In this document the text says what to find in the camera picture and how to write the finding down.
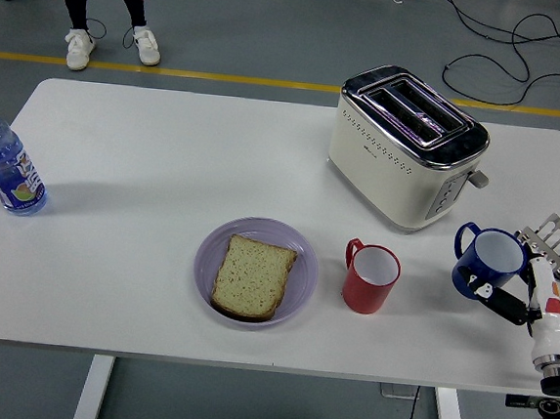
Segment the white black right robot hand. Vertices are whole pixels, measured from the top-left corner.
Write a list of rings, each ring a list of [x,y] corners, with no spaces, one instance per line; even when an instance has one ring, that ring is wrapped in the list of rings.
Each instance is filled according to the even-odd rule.
[[[473,223],[455,235],[456,290],[515,325],[534,340],[531,359],[542,374],[560,375],[560,297],[548,258],[501,229]]]

